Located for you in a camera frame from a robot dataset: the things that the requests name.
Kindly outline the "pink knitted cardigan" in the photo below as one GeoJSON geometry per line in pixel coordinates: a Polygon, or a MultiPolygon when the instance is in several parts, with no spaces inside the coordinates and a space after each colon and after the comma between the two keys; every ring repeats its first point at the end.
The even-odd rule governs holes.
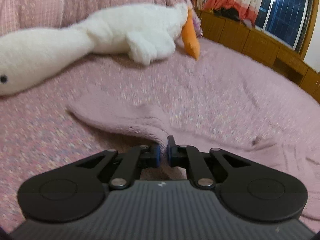
{"type": "Polygon", "coordinates": [[[149,103],[136,106],[119,101],[95,86],[70,101],[67,109],[88,126],[154,141],[160,144],[163,157],[167,157],[167,137],[173,135],[177,142],[195,146],[199,150],[219,147],[288,173],[298,178],[308,190],[308,202],[301,220],[313,229],[319,229],[319,158],[309,159],[305,144],[284,144],[274,138],[255,138],[251,146],[219,142],[171,127],[168,116],[159,106],[149,103]]]}

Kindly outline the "black clothes on cabinet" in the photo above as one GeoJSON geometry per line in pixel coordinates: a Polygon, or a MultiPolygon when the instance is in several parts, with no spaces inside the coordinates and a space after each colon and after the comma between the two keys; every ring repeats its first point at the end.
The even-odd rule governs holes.
{"type": "Polygon", "coordinates": [[[239,12],[235,8],[220,8],[213,10],[215,16],[228,18],[230,20],[240,22],[239,12]]]}

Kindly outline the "white plush goose toy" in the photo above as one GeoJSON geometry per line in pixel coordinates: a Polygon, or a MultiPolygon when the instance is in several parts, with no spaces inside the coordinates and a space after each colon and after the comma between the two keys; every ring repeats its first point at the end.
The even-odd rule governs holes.
{"type": "Polygon", "coordinates": [[[34,87],[88,54],[127,54],[145,66],[163,60],[183,40],[200,57],[193,11],[185,3],[152,3],[101,9],[65,28],[29,28],[1,37],[1,95],[34,87]]]}

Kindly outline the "long wooden cabinet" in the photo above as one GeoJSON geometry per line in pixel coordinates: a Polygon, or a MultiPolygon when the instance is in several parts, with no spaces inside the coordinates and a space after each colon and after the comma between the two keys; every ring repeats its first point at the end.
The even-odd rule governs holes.
{"type": "Polygon", "coordinates": [[[319,101],[319,72],[309,67],[298,53],[240,22],[212,12],[195,11],[201,20],[205,38],[272,68],[319,101]]]}

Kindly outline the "pink rolled quilt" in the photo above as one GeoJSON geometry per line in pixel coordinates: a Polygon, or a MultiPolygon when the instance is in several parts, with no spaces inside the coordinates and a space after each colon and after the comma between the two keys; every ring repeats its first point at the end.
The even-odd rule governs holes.
{"type": "Polygon", "coordinates": [[[199,19],[198,15],[196,14],[196,11],[193,8],[193,5],[190,0],[186,0],[188,7],[192,9],[192,14],[193,14],[193,25],[195,29],[195,33],[197,37],[202,37],[203,36],[203,31],[201,28],[201,20],[199,19]]]}

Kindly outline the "window with white frame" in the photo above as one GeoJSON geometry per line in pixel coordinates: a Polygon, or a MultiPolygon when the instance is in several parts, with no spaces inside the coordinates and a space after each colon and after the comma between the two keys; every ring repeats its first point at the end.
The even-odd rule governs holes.
{"type": "Polygon", "coordinates": [[[262,0],[255,28],[306,56],[305,38],[316,0],[262,0]]]}

